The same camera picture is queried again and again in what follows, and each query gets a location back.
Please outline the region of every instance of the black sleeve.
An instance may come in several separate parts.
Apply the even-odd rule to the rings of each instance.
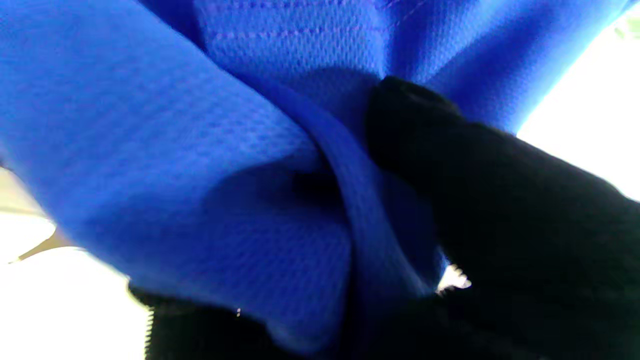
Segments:
[[[638,203],[396,78],[374,90],[367,138],[378,165],[432,203],[445,253],[472,282],[406,319],[551,359],[640,357]]]

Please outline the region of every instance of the gloved hand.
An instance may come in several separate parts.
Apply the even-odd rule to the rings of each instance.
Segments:
[[[396,78],[374,90],[367,138],[377,164],[432,203],[445,253],[472,282],[397,317],[384,347],[420,351],[399,328],[421,328],[488,358],[640,355],[638,203]]]

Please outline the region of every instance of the black glove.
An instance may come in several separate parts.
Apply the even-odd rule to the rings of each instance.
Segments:
[[[472,282],[389,329],[443,343],[449,334],[475,349],[461,354],[486,358],[640,357],[638,203],[397,78],[374,89],[367,139],[379,166],[432,203],[445,253]],[[389,330],[380,344],[411,351],[429,341],[403,338]]]

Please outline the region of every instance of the stitching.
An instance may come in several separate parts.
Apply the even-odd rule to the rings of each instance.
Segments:
[[[365,0],[367,3],[375,7],[377,10],[386,10],[401,0],[391,0],[386,5],[377,5],[374,0]],[[304,6],[317,5],[344,5],[345,3],[355,2],[353,0],[315,0],[315,1],[234,1],[227,4],[208,4],[206,8],[210,12],[219,13],[227,10],[244,10],[244,9],[288,9],[300,8]]]
[[[385,8],[392,6],[395,3],[400,2],[401,0],[392,0],[389,4],[385,5]],[[371,32],[381,32],[388,31],[393,28],[398,27],[404,21],[409,19],[422,5],[426,4],[429,0],[422,0],[417,3],[413,9],[407,12],[402,19],[396,21],[395,23],[387,26],[386,28],[382,27],[365,27],[365,26],[351,26],[349,28],[303,28],[303,29],[294,29],[294,30],[281,30],[281,31],[242,31],[242,32],[230,32],[230,33],[213,33],[213,40],[228,40],[228,39],[256,39],[256,38],[275,38],[275,37],[292,37],[297,35],[315,35],[321,33],[338,33],[341,31],[358,31],[358,30],[366,30]]]

